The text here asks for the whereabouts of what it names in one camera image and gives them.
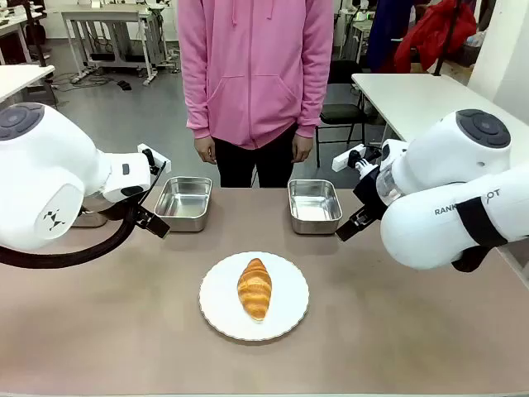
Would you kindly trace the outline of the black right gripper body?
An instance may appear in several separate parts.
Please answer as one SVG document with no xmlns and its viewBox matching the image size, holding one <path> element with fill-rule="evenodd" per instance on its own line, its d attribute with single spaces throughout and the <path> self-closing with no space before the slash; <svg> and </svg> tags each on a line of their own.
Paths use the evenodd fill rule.
<svg viewBox="0 0 529 397">
<path fill-rule="evenodd" d="M 363 204 L 363 207 L 352 216 L 356 222 L 381 220 L 387 210 L 388 206 L 379 197 L 376 187 L 379 172 L 378 165 L 366 166 L 360 172 L 360 181 L 354 188 L 353 193 Z"/>
</svg>

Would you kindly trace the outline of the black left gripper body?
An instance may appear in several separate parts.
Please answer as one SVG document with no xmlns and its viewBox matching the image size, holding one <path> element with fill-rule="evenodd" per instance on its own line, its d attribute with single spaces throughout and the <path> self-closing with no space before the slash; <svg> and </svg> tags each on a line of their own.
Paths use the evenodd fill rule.
<svg viewBox="0 0 529 397">
<path fill-rule="evenodd" d="M 150 224 L 150 211 L 135 203 L 132 206 L 132 220 L 137 227 L 148 227 Z"/>
</svg>

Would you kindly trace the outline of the steel rectangular container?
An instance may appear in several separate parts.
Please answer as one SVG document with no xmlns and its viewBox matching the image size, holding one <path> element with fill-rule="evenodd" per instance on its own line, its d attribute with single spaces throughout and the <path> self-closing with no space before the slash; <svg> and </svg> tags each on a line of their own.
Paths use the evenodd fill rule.
<svg viewBox="0 0 529 397">
<path fill-rule="evenodd" d="M 342 210 L 332 182 L 324 179 L 292 179 L 288 199 L 293 231 L 300 235 L 332 235 Z"/>
<path fill-rule="evenodd" d="M 212 181 L 203 177 L 177 176 L 167 180 L 154 214 L 171 232 L 201 232 L 207 223 Z"/>
</svg>

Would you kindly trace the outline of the golden croissant bread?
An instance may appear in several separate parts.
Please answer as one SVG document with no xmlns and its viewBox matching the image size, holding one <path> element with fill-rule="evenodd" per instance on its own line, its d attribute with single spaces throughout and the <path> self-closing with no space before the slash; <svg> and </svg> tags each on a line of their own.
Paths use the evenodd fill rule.
<svg viewBox="0 0 529 397">
<path fill-rule="evenodd" d="M 238 280 L 237 293 L 245 312 L 254 321 L 262 322 L 269 310 L 272 280 L 261 259 L 252 259 L 243 270 Z"/>
</svg>

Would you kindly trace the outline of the person's left hand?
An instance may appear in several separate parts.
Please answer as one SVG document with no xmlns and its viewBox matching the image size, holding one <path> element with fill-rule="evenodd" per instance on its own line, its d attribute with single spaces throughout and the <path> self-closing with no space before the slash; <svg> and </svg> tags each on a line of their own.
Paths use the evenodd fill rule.
<svg viewBox="0 0 529 397">
<path fill-rule="evenodd" d="M 306 138 L 304 136 L 294 135 L 293 138 L 293 163 L 304 162 L 310 155 L 313 148 L 312 138 Z"/>
</svg>

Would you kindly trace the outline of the person's right hand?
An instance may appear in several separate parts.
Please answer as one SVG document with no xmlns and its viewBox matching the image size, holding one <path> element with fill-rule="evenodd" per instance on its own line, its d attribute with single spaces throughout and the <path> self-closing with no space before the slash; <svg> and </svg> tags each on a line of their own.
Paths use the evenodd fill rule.
<svg viewBox="0 0 529 397">
<path fill-rule="evenodd" d="M 201 160 L 205 163 L 215 165 L 216 152 L 215 142 L 210 136 L 194 139 L 194 147 Z"/>
</svg>

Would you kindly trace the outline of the black office chair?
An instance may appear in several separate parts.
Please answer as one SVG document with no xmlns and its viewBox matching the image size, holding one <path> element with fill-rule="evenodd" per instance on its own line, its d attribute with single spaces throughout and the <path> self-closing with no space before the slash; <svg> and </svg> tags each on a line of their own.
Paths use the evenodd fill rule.
<svg viewBox="0 0 529 397">
<path fill-rule="evenodd" d="M 353 60 L 332 60 L 327 80 L 327 85 L 352 85 L 352 75 L 362 74 L 362 68 Z M 320 146 L 324 144 L 338 144 L 351 142 L 366 143 L 365 125 L 367 115 L 365 113 L 365 100 L 362 93 L 359 94 L 357 103 L 334 103 L 324 104 L 320 114 L 323 127 L 316 127 L 316 162 L 317 168 L 321 167 Z M 344 141 L 321 141 L 319 131 L 321 129 L 349 127 L 349 134 Z"/>
</svg>

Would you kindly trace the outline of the white scalloped plate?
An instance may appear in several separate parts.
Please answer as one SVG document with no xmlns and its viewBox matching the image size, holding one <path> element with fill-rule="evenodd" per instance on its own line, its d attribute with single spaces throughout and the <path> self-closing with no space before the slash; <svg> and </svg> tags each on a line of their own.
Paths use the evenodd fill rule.
<svg viewBox="0 0 529 397">
<path fill-rule="evenodd" d="M 244 310 L 237 283 L 252 259 L 263 262 L 272 280 L 268 313 L 257 321 Z M 203 277 L 199 306 L 204 318 L 219 333 L 245 342 L 263 342 L 281 337 L 305 316 L 309 288 L 303 273 L 291 261 L 273 253 L 248 251 L 220 260 Z"/>
</svg>

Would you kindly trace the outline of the large white side table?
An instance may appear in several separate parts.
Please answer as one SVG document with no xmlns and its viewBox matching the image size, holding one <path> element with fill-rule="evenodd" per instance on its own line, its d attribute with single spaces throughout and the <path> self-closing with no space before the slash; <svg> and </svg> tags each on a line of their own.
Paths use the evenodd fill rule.
<svg viewBox="0 0 529 397">
<path fill-rule="evenodd" d="M 353 82 L 405 141 L 425 132 L 450 112 L 475 108 L 498 117 L 514 147 L 529 147 L 529 126 L 452 78 L 431 74 L 353 74 Z"/>
</svg>

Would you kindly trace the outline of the black trousers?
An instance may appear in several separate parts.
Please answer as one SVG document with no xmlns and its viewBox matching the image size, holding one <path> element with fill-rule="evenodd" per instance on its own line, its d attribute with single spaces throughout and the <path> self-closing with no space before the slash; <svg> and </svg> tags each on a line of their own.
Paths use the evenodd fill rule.
<svg viewBox="0 0 529 397">
<path fill-rule="evenodd" d="M 250 188 L 257 171 L 261 188 L 286 188 L 293 173 L 293 124 L 270 143 L 247 150 L 214 138 L 217 168 L 223 188 Z"/>
</svg>

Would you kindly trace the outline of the pink hoodie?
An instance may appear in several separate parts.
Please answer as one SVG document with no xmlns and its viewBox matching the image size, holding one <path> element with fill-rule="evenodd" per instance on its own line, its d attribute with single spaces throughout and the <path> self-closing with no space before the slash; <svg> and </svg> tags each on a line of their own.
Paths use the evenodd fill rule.
<svg viewBox="0 0 529 397">
<path fill-rule="evenodd" d="M 314 135 L 333 44 L 332 0 L 178 0 L 187 126 L 247 150 Z"/>
</svg>

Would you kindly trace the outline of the red jacket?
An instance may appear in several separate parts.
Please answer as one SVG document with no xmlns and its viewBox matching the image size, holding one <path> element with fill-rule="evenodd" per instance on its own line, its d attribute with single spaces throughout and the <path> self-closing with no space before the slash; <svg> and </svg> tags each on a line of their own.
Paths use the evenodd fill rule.
<svg viewBox="0 0 529 397">
<path fill-rule="evenodd" d="M 405 35 L 393 57 L 394 70 L 398 74 L 411 71 L 412 50 L 419 55 L 424 70 L 438 60 L 450 25 L 455 0 L 442 0 L 430 6 L 419 22 Z M 449 53 L 458 50 L 476 33 L 476 21 L 471 7 L 462 0 L 457 23 L 450 43 Z"/>
</svg>

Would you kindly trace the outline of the black vertical pole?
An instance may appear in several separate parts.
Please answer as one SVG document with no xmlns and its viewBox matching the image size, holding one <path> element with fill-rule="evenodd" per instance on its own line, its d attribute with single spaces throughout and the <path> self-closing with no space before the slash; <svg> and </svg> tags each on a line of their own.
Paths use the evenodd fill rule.
<svg viewBox="0 0 529 397">
<path fill-rule="evenodd" d="M 433 75 L 434 76 L 440 76 L 441 75 L 441 69 L 442 69 L 442 65 L 446 59 L 446 56 L 448 55 L 449 53 L 449 49 L 450 49 L 450 43 L 451 43 L 451 39 L 452 39 L 452 36 L 453 36 L 453 32 L 454 32 L 454 29 L 455 29 L 455 26 L 456 26 L 456 23 L 457 23 L 457 19 L 458 19 L 458 16 L 459 16 L 459 12 L 460 12 L 460 4 L 462 3 L 462 0 L 455 0 L 455 5 L 454 5 L 454 8 L 453 8 L 453 12 L 452 12 L 452 15 L 450 17 L 450 25 L 449 25 L 449 28 L 448 28 L 448 31 L 447 31 L 447 34 L 446 34 L 446 38 L 443 42 L 443 46 L 442 46 L 442 50 L 441 50 L 441 54 L 436 62 L 436 67 L 434 69 L 434 73 Z"/>
</svg>

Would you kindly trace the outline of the small white side table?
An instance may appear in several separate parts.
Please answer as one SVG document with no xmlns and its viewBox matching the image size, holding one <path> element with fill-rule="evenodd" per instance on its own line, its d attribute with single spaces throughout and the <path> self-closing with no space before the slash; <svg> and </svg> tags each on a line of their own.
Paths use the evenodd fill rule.
<svg viewBox="0 0 529 397">
<path fill-rule="evenodd" d="M 53 65 L 0 65 L 0 103 L 54 71 Z"/>
</svg>

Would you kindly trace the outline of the white metal workbench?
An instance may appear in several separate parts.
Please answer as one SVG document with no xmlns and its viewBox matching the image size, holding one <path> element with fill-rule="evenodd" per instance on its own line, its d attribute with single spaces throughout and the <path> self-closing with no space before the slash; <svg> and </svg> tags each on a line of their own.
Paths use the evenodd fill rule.
<svg viewBox="0 0 529 397">
<path fill-rule="evenodd" d="M 164 33 L 163 5 L 92 0 L 59 10 L 77 74 L 76 84 L 97 69 L 146 72 L 145 86 L 158 68 L 171 65 Z"/>
</svg>

